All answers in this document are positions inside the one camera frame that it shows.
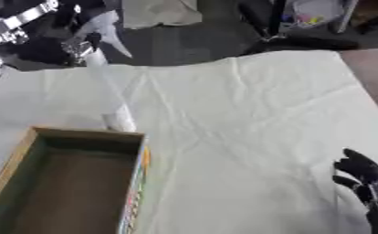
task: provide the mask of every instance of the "black chair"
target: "black chair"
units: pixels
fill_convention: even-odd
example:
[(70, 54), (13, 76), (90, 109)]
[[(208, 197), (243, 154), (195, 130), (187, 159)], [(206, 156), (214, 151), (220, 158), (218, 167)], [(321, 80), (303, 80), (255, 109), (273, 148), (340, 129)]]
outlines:
[(301, 37), (280, 33), (287, 0), (276, 0), (273, 5), (269, 0), (264, 1), (266, 2), (250, 0), (238, 5), (238, 10), (243, 19), (261, 36), (261, 39), (246, 50), (244, 55), (277, 50), (276, 48), (281, 47), (326, 50), (348, 50), (359, 47), (358, 43), (347, 40)]

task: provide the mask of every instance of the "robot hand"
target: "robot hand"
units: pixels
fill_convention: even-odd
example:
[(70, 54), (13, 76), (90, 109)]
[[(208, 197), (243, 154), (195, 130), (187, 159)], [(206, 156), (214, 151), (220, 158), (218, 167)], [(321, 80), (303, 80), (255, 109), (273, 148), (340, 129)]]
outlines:
[(334, 164), (337, 170), (348, 173), (358, 181), (335, 175), (332, 179), (338, 185), (346, 186), (368, 207), (368, 221), (373, 234), (378, 234), (378, 164), (368, 157), (345, 149), (346, 158)]

